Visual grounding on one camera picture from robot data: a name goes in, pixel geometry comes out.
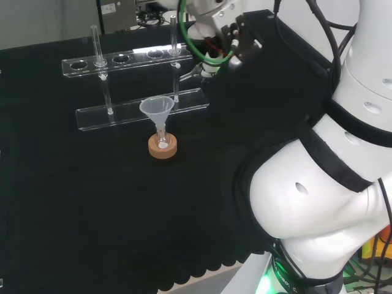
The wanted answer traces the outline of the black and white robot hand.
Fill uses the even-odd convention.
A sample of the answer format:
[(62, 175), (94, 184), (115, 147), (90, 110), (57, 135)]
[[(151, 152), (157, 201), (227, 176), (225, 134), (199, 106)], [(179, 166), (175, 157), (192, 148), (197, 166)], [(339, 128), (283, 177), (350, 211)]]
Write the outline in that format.
[(227, 66), (235, 70), (252, 61), (263, 49), (263, 39), (249, 26), (244, 15), (225, 24), (219, 33), (210, 26), (195, 22), (185, 29), (184, 39), (198, 60), (202, 78), (212, 78)]

